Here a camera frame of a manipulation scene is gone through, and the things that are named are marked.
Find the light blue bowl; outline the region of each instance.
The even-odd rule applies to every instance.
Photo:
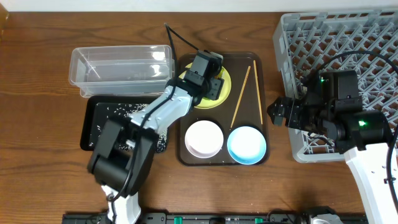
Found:
[[[238,163],[252,165],[266,154],[266,139],[256,128],[243,126],[235,129],[226,143],[231,157]]]

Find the brown tray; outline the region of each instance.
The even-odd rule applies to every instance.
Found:
[[[193,62],[196,54],[183,55],[179,62],[180,71],[183,71],[185,66]],[[232,81],[231,93],[228,98],[219,106],[212,109],[193,109],[191,113],[184,116],[177,125],[177,157],[179,161],[186,166],[229,166],[229,165],[241,165],[229,155],[226,142],[229,134],[240,126],[252,126],[260,130],[267,143],[266,155],[257,164],[262,164],[269,157],[267,127],[266,127],[266,102],[265,102],[265,91],[264,82],[262,77],[262,68],[260,58],[249,52],[241,53],[225,53],[222,54],[224,57],[223,66],[229,72]],[[262,107],[262,118],[263,125],[261,125],[256,80],[254,76],[253,60],[256,61],[257,75],[259,81],[259,91]],[[235,117],[233,127],[230,129],[232,117],[234,115],[236,103],[238,102],[239,94],[242,89],[243,80],[248,70],[248,66],[251,66],[246,87],[243,92],[241,104]],[[217,155],[208,159],[199,159],[189,153],[185,147],[184,137],[187,129],[195,122],[199,120],[209,120],[218,124],[224,134],[224,144]]]

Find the transparent storage bin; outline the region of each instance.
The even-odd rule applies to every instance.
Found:
[[[168,45],[80,47],[72,52],[69,81],[82,97],[156,95],[174,75]]]

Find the wooden surface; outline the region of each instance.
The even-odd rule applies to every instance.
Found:
[[[201,49],[254,52],[266,102],[284,95],[272,35],[282,13],[12,13],[0,44],[0,223],[60,223],[66,212],[107,209],[79,147],[86,99],[68,82],[76,47],[169,44],[168,22]],[[178,56],[192,49],[175,38]],[[144,208],[267,213],[329,205],[363,213],[344,162],[299,164],[287,128],[268,117],[271,156],[261,166],[185,167],[175,141],[155,155],[140,191]]]

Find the plastic dish rack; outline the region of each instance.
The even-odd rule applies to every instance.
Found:
[[[284,14],[273,40],[285,94],[301,98],[304,92],[300,77],[334,55],[370,50],[398,65],[398,9]],[[391,66],[371,55],[358,54],[336,59],[326,69],[356,70],[363,108],[383,111],[394,131],[398,123],[398,77]],[[344,160],[343,155],[335,152],[331,139],[326,144],[319,136],[290,128],[289,137],[298,162]]]

